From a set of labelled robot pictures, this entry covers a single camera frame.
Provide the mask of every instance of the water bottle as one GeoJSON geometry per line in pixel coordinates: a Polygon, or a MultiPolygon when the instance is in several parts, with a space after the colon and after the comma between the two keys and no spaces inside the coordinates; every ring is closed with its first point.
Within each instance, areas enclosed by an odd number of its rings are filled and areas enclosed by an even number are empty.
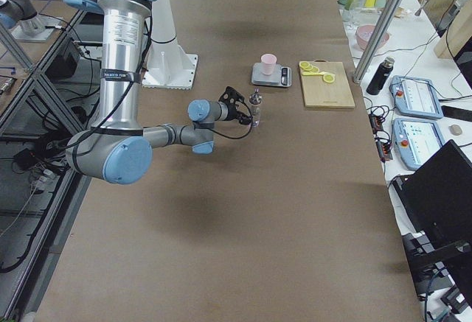
{"type": "Polygon", "coordinates": [[[249,96],[249,104],[251,104],[252,126],[257,127],[260,121],[260,105],[263,102],[263,97],[259,94],[259,89],[256,88],[254,93],[249,96]]]}
{"type": "Polygon", "coordinates": [[[377,71],[374,74],[372,80],[370,80],[369,86],[367,86],[367,93],[371,95],[378,95],[381,92],[386,80],[389,78],[390,73],[393,70],[393,63],[395,59],[387,57],[378,66],[377,71]]]}

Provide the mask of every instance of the label on robot arm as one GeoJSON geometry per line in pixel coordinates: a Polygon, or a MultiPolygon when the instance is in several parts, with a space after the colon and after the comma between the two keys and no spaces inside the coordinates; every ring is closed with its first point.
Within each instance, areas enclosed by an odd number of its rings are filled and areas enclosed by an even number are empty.
{"type": "Polygon", "coordinates": [[[106,15],[103,23],[103,43],[138,47],[139,20],[120,15],[106,15]]]}

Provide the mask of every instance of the white cable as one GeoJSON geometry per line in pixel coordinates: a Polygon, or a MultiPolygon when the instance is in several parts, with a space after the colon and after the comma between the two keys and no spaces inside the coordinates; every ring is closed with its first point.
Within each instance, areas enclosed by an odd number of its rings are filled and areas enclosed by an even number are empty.
{"type": "Polygon", "coordinates": [[[1,237],[2,237],[3,235],[5,235],[5,233],[6,233],[8,230],[10,230],[10,228],[16,223],[16,220],[18,220],[18,218],[21,216],[21,214],[23,214],[23,211],[24,211],[25,208],[27,207],[28,203],[31,201],[32,196],[35,194],[35,191],[36,191],[36,187],[37,187],[37,186],[38,186],[38,185],[36,185],[35,188],[32,189],[31,195],[28,197],[26,203],[23,205],[23,208],[21,208],[21,210],[20,210],[20,212],[18,213],[18,215],[16,215],[16,218],[14,219],[14,221],[13,221],[11,224],[9,224],[6,229],[4,229],[4,230],[2,231],[2,233],[0,234],[0,239],[1,239],[1,237]]]}

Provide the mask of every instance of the blue device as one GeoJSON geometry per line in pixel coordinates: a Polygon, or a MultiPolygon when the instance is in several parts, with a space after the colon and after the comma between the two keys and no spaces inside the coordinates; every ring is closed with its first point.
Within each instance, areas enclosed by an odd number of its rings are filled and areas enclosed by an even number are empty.
{"type": "Polygon", "coordinates": [[[406,167],[417,170],[445,143],[439,126],[427,119],[396,118],[393,121],[393,144],[406,167]]]}
{"type": "Polygon", "coordinates": [[[390,92],[398,112],[405,116],[427,119],[444,117],[430,79],[395,75],[390,84],[390,92]]]}

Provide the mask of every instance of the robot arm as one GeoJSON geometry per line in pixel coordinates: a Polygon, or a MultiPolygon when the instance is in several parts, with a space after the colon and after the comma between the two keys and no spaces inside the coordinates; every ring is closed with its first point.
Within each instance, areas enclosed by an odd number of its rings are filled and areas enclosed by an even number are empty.
{"type": "Polygon", "coordinates": [[[21,29],[29,36],[35,36],[45,29],[30,0],[0,0],[0,23],[11,29],[19,21],[21,29]]]}
{"type": "Polygon", "coordinates": [[[244,99],[226,90],[219,102],[196,100],[189,106],[192,126],[162,125],[143,129],[137,122],[138,92],[143,62],[145,19],[155,0],[64,0],[77,9],[104,15],[99,117],[91,130],[76,134],[66,147],[69,165],[84,175],[110,183],[128,184],[148,170],[152,148],[171,144],[210,153],[215,121],[250,117],[237,111],[244,99]]]}

